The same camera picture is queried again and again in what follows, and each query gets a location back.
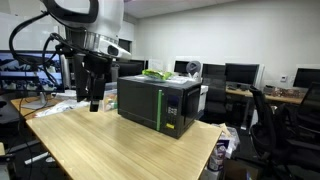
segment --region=microwave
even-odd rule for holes
[[[118,114],[179,138],[198,114],[201,83],[153,82],[135,76],[118,78]]]

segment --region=wall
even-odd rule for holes
[[[282,74],[320,67],[319,19],[317,0],[244,0],[150,17],[138,22],[133,55],[163,60],[169,70],[175,59],[261,63],[262,85],[291,87]]]
[[[0,12],[10,14],[9,0],[1,0],[0,1]]]

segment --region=light wood tabletop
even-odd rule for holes
[[[174,139],[88,107],[27,124],[72,179],[198,179],[221,134],[195,121]]]
[[[23,98],[23,99],[22,99],[22,102],[21,102],[21,105],[27,104],[28,102],[32,102],[32,101],[36,101],[36,100],[39,100],[39,97]],[[11,100],[12,105],[13,105],[18,111],[19,111],[20,101],[21,101],[21,99],[13,99],[13,100]],[[61,101],[62,101],[62,100],[58,100],[58,99],[50,99],[50,100],[48,100],[48,102],[52,103],[53,105],[55,105],[55,104],[57,104],[57,103],[59,103],[59,102],[61,102]],[[35,117],[35,114],[36,114],[37,112],[44,111],[44,110],[46,110],[46,109],[49,109],[50,107],[41,108],[41,109],[39,109],[39,110],[37,110],[37,111],[34,111],[33,109],[21,108],[20,114],[21,114],[21,116],[25,116],[26,114],[29,114],[29,113],[31,113],[31,112],[34,111],[33,113],[31,113],[31,114],[29,114],[29,115],[27,115],[27,116],[25,117],[25,119],[28,120],[28,119],[34,118],[34,117]]]
[[[240,89],[232,90],[227,88],[226,93],[252,97],[252,93],[249,90],[242,91]],[[302,102],[302,98],[289,98],[289,97],[278,97],[278,96],[269,96],[269,95],[265,95],[265,97],[267,100],[270,100],[270,101],[279,101],[284,103],[300,104]]]
[[[0,156],[5,155],[3,144],[0,142]]]

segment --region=ceiling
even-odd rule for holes
[[[124,11],[135,18],[179,12],[235,0],[124,0]]]

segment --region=microwave control panel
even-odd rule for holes
[[[179,97],[174,95],[168,96],[167,118],[165,126],[169,129],[175,129],[178,119]]]

